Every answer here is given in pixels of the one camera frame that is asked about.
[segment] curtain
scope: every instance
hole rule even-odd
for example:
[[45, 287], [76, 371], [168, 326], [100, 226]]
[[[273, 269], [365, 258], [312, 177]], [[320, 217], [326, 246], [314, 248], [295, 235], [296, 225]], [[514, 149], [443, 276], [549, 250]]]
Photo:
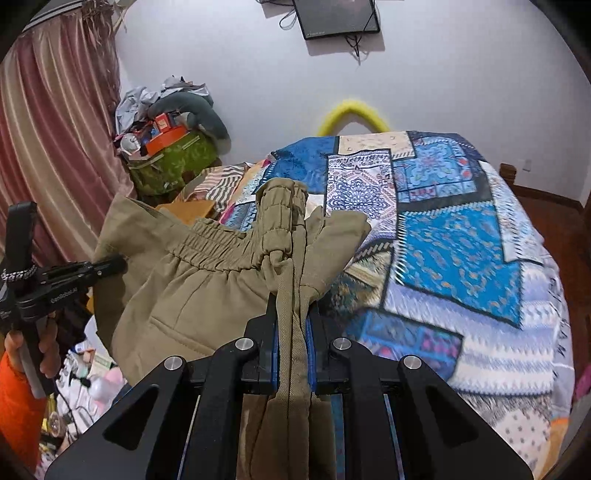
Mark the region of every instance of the curtain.
[[104, 0], [23, 33], [0, 64], [0, 256], [8, 206], [33, 200], [40, 265], [88, 260], [117, 192], [133, 185], [112, 140], [119, 63]]

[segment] clutter pile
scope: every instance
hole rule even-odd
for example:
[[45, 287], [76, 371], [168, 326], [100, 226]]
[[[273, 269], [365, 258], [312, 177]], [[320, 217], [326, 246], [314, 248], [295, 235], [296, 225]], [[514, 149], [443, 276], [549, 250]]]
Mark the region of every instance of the clutter pile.
[[217, 159], [215, 141], [228, 138], [228, 130], [212, 106], [207, 86], [183, 77], [167, 78], [160, 92], [140, 86], [124, 95], [115, 114], [115, 147], [142, 200], [174, 198]]
[[52, 394], [47, 402], [39, 444], [40, 462], [35, 472], [40, 479], [56, 456], [129, 389], [121, 370], [96, 334], [94, 316], [86, 325], [85, 334], [86, 340], [68, 351], [56, 378], [58, 393]]

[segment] elastic waistband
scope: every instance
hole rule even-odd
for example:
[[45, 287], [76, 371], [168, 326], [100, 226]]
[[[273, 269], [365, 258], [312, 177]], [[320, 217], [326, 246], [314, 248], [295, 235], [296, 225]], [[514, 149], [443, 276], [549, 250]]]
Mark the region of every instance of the elastic waistband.
[[290, 179], [271, 179], [256, 194], [256, 220], [248, 232], [238, 232], [198, 218], [191, 228], [172, 223], [167, 250], [181, 260], [204, 270], [243, 270], [261, 265], [265, 255], [291, 255], [291, 232], [302, 222], [306, 208], [306, 185]]

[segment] wooden floor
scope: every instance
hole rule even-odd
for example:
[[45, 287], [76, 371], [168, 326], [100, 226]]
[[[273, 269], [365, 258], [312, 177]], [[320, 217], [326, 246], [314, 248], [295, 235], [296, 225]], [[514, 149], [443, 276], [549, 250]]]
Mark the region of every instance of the wooden floor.
[[519, 201], [560, 267], [569, 305], [574, 370], [578, 379], [591, 362], [591, 242], [577, 210], [544, 200], [519, 197]]

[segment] patterned bedspread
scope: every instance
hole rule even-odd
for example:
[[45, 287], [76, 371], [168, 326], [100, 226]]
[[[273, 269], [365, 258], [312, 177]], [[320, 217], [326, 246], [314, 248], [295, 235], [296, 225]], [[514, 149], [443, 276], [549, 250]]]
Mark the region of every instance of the patterned bedspread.
[[343, 331], [376, 355], [422, 357], [539, 478], [570, 411], [568, 310], [543, 238], [476, 148], [416, 131], [305, 138], [250, 169], [221, 221], [248, 229], [273, 177], [307, 184], [308, 214], [369, 218], [330, 292]]

